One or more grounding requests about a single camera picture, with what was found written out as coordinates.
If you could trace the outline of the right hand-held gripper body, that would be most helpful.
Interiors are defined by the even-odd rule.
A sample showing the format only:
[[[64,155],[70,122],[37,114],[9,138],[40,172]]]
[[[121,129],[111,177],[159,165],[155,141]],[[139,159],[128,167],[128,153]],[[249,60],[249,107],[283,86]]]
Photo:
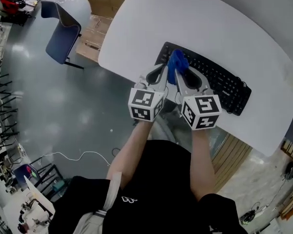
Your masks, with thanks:
[[[182,98],[181,116],[193,131],[211,129],[222,114],[218,95],[207,86],[201,92],[187,94]]]

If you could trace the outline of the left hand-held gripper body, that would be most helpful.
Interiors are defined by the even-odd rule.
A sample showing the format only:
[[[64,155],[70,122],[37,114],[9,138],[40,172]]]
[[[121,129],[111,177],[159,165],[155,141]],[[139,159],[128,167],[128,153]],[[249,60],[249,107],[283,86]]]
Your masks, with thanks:
[[[128,99],[130,116],[133,119],[153,122],[164,106],[165,90],[153,90],[150,85],[147,86],[146,78],[140,76],[130,90]]]

